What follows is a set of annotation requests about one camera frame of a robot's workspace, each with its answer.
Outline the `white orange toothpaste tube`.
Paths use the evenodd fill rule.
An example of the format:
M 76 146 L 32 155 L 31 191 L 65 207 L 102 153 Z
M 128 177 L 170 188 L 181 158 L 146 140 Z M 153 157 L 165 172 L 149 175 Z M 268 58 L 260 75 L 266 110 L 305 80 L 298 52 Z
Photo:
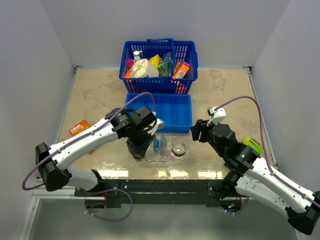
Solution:
M 160 153 L 165 154 L 168 150 L 168 139 L 165 135 L 160 136 Z

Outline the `clear small textured tray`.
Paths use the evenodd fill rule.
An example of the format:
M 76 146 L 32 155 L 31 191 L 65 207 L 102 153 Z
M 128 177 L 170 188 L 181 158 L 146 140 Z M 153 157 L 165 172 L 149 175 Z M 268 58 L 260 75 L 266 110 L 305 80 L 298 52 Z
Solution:
M 154 163 L 154 164 L 168 164 L 173 163 L 175 158 L 174 157 L 162 157 L 159 152 L 153 152 L 153 142 L 149 146 L 149 148 L 146 151 L 145 159 L 148 163 Z

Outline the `clear blue banded cup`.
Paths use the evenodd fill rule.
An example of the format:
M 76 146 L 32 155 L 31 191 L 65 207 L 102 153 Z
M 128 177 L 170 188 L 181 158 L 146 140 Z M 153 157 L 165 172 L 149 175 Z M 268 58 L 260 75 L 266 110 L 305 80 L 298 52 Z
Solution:
M 171 140 L 171 155 L 175 159 L 185 159 L 189 156 L 190 142 L 186 137 L 177 136 Z

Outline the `dark brown banded cup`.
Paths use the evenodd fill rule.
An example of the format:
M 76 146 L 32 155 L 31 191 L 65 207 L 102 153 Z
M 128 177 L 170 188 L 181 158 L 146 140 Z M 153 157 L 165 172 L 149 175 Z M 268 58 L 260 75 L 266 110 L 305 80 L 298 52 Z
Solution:
M 142 162 L 145 158 L 145 155 L 144 154 L 139 154 L 139 153 L 135 153 L 132 155 L 133 159 L 136 161 L 136 162 Z

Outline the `pink toothbrush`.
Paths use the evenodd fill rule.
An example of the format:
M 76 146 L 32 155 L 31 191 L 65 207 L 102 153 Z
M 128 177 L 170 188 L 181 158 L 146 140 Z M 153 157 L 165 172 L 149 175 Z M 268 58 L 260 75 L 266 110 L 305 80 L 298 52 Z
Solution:
M 168 158 L 168 157 L 171 157 L 173 154 L 172 152 L 172 148 L 166 148 L 166 149 L 161 149 L 160 150 L 160 155 L 163 157 L 163 158 Z

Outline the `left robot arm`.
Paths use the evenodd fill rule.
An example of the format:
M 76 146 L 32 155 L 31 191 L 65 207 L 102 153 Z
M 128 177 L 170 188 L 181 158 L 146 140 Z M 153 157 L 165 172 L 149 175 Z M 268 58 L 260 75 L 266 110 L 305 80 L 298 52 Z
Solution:
M 122 138 L 126 139 L 129 153 L 141 160 L 155 139 L 155 132 L 163 126 L 164 122 L 156 117 L 156 112 L 146 105 L 138 110 L 115 108 L 76 136 L 51 146 L 44 142 L 38 144 L 35 162 L 45 189 L 53 192 L 70 186 L 99 196 L 104 190 L 99 173 L 72 164 L 89 152 Z

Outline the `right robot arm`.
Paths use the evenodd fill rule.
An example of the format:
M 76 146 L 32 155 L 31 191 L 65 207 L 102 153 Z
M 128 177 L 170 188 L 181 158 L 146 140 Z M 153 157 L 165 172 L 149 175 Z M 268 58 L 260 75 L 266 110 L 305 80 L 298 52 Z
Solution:
M 223 179 L 221 197 L 237 193 L 253 198 L 287 217 L 297 231 L 311 235 L 320 218 L 320 193 L 295 183 L 252 147 L 239 142 L 227 124 L 207 124 L 199 119 L 190 127 L 192 139 L 209 143 L 230 168 Z

